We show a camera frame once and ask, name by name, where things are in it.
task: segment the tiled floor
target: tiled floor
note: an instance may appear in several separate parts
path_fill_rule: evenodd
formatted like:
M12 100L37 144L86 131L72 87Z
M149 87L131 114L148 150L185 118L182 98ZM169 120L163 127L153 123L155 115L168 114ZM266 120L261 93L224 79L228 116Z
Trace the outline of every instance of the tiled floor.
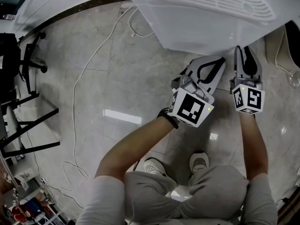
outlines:
M21 119L31 120L45 114L53 104L60 113L45 124L30 131L33 146L60 140L61 146L36 152L40 173L49 185L70 189L61 163L73 163L72 89L86 61L111 32L120 12L121 3L108 4L71 15L45 29L47 36L39 42L37 56L48 65L42 74L32 70L40 99L18 109ZM169 105L171 80L178 76L194 54L162 48L155 35L132 37L126 14L118 23L114 35L93 58L75 92L75 124L77 134L77 163L89 175L83 178L76 168L66 165L66 172L74 185L74 192L61 189L84 206L89 183L104 154L120 139L139 125L103 116L109 109L141 117L142 124L155 118ZM141 34L151 32L141 15L133 20L133 27ZM300 166L299 126L300 94L287 83L285 74L268 64L264 56L263 39L251 45L263 68L266 100L264 112L257 121L267 144L270 159L270 185L274 200L288 196L294 189L296 172ZM198 150L206 151L210 163L232 164L243 174L243 150L238 114L229 95L229 79L234 76L233 57L227 65L214 94L215 109L199 128L180 125L146 157L153 156L175 172L178 182L186 185L190 176L189 156ZM22 96L27 95L24 83ZM27 136L22 138L30 146ZM62 210L71 218L81 211L73 200L61 197L53 190Z

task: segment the caster wheel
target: caster wheel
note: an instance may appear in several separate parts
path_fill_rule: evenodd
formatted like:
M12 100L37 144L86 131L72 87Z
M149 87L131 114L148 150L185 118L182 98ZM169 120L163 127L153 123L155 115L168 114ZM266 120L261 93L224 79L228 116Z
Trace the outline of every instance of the caster wheel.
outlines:
M43 67L41 68L41 72L42 72L42 73L45 73L45 72L47 72L47 71L48 71L47 66L43 66Z
M46 33L41 32L41 33L39 34L39 38L40 38L40 39L44 39L45 37L46 37Z

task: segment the wristband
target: wristband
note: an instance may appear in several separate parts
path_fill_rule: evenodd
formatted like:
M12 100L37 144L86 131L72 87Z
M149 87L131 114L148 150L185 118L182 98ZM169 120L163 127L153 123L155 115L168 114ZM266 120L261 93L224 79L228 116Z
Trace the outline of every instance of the wristband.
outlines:
M178 127L178 124L175 122L175 119L172 118L171 116L169 116L169 115L166 113L166 112L168 111L168 109L169 109L168 107L162 109L162 110L159 112L159 114L158 114L157 117L161 117L161 116L165 117L165 118L173 125L174 128L178 129L179 127Z

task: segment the left arm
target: left arm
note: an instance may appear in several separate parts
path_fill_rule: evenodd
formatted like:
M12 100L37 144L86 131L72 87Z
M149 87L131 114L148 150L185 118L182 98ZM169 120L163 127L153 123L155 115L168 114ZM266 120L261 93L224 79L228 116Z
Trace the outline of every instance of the left arm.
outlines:
M173 129L164 117L158 117L118 142L102 159L96 176L107 175L124 180L125 172Z

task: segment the white box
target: white box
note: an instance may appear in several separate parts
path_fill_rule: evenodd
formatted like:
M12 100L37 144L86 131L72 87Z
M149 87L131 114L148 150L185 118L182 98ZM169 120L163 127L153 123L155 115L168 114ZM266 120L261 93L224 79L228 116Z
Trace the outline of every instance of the white box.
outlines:
M168 115L193 127L199 127L204 119L214 109L214 106L178 88L171 99Z
M237 111L248 114L263 111L265 91L239 84L232 94Z

